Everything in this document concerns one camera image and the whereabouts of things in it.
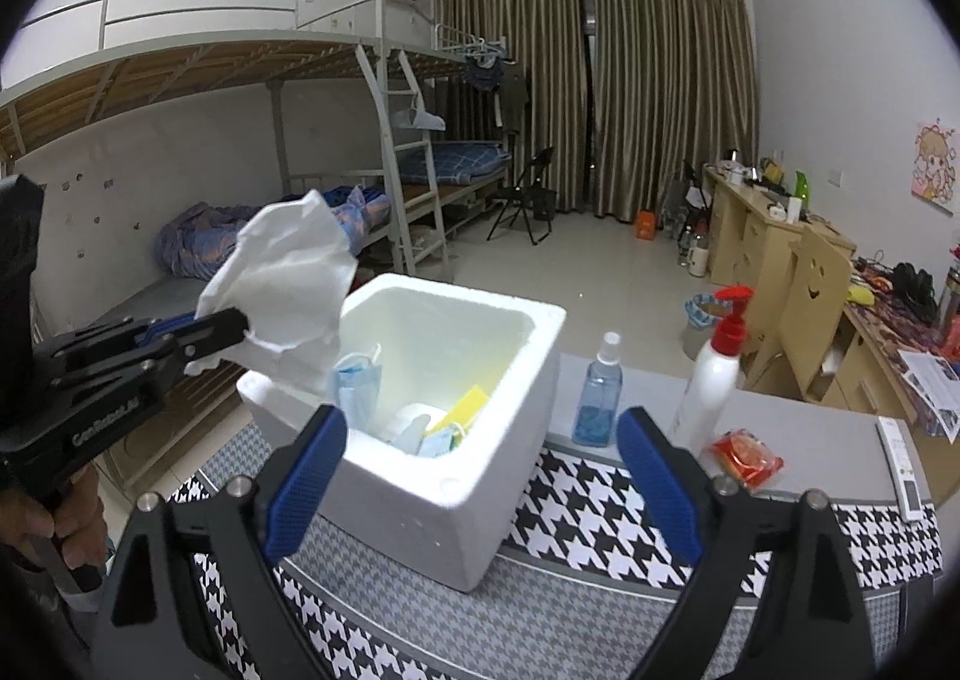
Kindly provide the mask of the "person left hand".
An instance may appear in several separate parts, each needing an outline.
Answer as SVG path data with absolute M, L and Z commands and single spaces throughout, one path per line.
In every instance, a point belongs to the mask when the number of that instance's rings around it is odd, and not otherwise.
M 31 550 L 35 538 L 60 540 L 60 552 L 70 570 L 103 568 L 107 556 L 107 524 L 99 497 L 98 469 L 88 464 L 70 479 L 70 494 L 59 508 L 46 508 L 20 488 L 2 492 L 2 579 L 13 577 L 14 560 L 39 565 Z

